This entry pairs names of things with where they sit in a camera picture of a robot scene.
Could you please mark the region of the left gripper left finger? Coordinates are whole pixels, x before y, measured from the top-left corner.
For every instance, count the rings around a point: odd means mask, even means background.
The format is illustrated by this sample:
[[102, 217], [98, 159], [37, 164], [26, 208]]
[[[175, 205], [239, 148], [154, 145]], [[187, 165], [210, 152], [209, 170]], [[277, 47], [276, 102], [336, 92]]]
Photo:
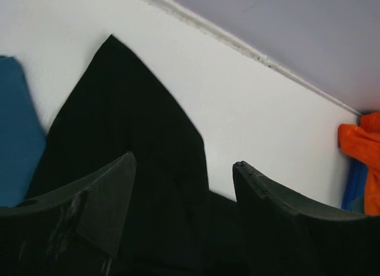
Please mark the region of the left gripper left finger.
[[2, 275], [107, 275], [134, 185], [126, 153], [75, 182], [1, 208]]

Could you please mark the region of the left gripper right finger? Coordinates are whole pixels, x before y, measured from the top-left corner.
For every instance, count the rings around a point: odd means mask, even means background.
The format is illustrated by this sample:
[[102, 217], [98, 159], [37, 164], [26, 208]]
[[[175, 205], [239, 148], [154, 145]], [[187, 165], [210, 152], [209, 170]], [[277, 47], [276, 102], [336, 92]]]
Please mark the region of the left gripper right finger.
[[379, 274], [379, 217], [310, 199], [244, 161], [233, 183], [251, 275]]

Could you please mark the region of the black t-shirt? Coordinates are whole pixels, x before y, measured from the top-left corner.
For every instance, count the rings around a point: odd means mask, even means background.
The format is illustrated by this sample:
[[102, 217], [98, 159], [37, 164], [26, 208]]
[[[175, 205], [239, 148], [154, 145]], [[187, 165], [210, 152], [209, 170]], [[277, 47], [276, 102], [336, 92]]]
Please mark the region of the black t-shirt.
[[111, 275], [248, 275], [237, 205], [209, 189], [201, 135], [164, 85], [110, 36], [53, 121], [26, 196], [132, 152], [137, 169]]

